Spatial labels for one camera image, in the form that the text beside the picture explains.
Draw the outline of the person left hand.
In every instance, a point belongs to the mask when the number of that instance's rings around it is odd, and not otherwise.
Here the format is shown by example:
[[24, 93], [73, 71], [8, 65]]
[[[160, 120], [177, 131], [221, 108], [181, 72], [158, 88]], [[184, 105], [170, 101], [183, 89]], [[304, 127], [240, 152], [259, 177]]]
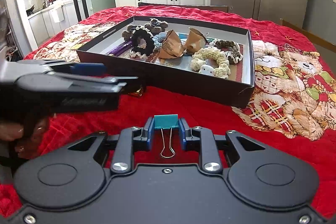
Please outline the person left hand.
[[8, 122], [1, 119], [1, 143], [15, 143], [14, 151], [22, 159], [37, 157], [43, 134], [49, 130], [50, 117], [44, 117], [34, 125], [29, 137], [24, 136], [24, 126], [19, 123]]

